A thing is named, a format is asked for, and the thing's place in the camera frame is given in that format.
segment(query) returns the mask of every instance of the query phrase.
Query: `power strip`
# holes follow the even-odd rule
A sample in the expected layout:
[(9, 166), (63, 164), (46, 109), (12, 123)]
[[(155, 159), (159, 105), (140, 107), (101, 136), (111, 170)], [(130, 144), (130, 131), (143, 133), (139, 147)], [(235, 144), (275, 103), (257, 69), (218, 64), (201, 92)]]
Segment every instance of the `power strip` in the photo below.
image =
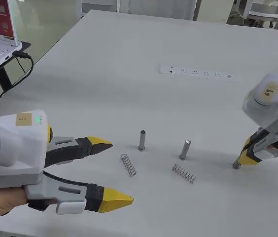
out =
[(223, 80), (240, 83), (241, 80), (229, 73), (214, 72), (214, 71), (203, 71), (197, 69), (190, 69), (186, 67), (177, 67), (171, 65), (162, 64), (160, 66), (160, 73), (167, 75), (178, 75), (178, 76), (188, 76), (192, 78), (202, 78), (211, 80)]

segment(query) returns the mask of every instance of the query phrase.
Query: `metal spring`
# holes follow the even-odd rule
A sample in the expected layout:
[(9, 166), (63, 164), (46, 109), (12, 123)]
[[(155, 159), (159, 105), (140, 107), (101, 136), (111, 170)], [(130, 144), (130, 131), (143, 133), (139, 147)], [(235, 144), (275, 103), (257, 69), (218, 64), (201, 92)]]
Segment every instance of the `metal spring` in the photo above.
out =
[(135, 170), (133, 164), (129, 160), (127, 154), (121, 155), (120, 160), (123, 162), (124, 166), (126, 167), (126, 170), (129, 173), (130, 177), (133, 177), (135, 174), (137, 174), (137, 171)]
[(236, 159), (236, 161), (233, 163), (232, 167), (234, 169), (240, 169), (241, 168), (241, 164), (239, 163), (239, 159), (240, 159), (240, 156)]
[(194, 182), (194, 180), (196, 178), (196, 176), (189, 173), (186, 169), (183, 170), (183, 168), (181, 166), (179, 166), (178, 164), (175, 164), (173, 166), (172, 171), (174, 171), (176, 174), (179, 174), (180, 176), (182, 176), (184, 179), (189, 181), (191, 184)]

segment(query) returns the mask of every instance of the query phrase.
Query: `metal cylinder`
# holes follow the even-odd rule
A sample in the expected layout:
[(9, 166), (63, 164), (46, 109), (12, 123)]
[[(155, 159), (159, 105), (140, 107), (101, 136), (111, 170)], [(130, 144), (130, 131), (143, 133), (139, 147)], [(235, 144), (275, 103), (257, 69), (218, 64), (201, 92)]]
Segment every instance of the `metal cylinder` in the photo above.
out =
[(144, 130), (142, 130), (140, 132), (140, 141), (139, 141), (139, 146), (138, 146), (138, 150), (143, 152), (145, 147), (144, 147), (144, 142), (145, 142), (145, 134), (146, 132)]
[(184, 143), (182, 153), (179, 155), (179, 158), (181, 160), (186, 160), (186, 156), (187, 156), (187, 152), (188, 152), (188, 149), (190, 147), (190, 144), (191, 144), (191, 141), (189, 139), (186, 139), (186, 141)]

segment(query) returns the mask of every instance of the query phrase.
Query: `black cable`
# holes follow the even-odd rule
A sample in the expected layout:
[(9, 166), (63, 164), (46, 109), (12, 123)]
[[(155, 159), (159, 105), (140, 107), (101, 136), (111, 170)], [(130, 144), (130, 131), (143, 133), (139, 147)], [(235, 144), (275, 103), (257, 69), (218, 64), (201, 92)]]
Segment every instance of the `black cable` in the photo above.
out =
[(17, 57), (16, 57), (16, 61), (17, 61), (17, 63), (20, 65), (21, 69), (23, 70), (23, 72), (24, 72), (24, 74), (25, 74), (26, 72), (25, 72), (23, 66), (22, 66), (21, 63), (20, 63), (20, 60), (19, 60)]
[[(28, 58), (28, 59), (30, 59), (30, 61), (31, 61), (31, 69), (27, 72), (26, 75), (24, 75), (21, 79), (19, 79), (17, 82), (15, 82), (9, 90), (13, 89), (13, 88), (16, 87), (18, 84), (20, 84), (22, 81), (24, 81), (24, 80), (32, 73), (32, 71), (33, 71), (33, 69), (34, 69), (34, 60), (33, 60), (32, 57), (29, 56), (27, 53), (24, 53), (24, 52), (21, 52), (21, 51), (14, 51), (14, 52), (12, 53), (12, 55), (13, 55), (14, 57), (16, 57), (16, 58)], [(2, 92), (2, 94), (0, 95), (0, 98), (1, 98), (6, 92), (8, 92), (9, 90)]]

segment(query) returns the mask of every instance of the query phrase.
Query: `white chair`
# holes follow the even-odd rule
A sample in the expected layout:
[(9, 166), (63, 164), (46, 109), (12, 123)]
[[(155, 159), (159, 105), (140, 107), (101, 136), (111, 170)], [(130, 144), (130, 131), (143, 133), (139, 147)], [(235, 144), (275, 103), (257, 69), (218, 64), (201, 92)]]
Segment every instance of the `white chair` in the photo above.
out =
[(237, 0), (236, 9), (244, 19), (278, 22), (278, 0)]
[(194, 20), (197, 0), (121, 0), (120, 12)]
[(90, 10), (117, 12), (117, 0), (76, 0), (76, 12), (79, 18)]

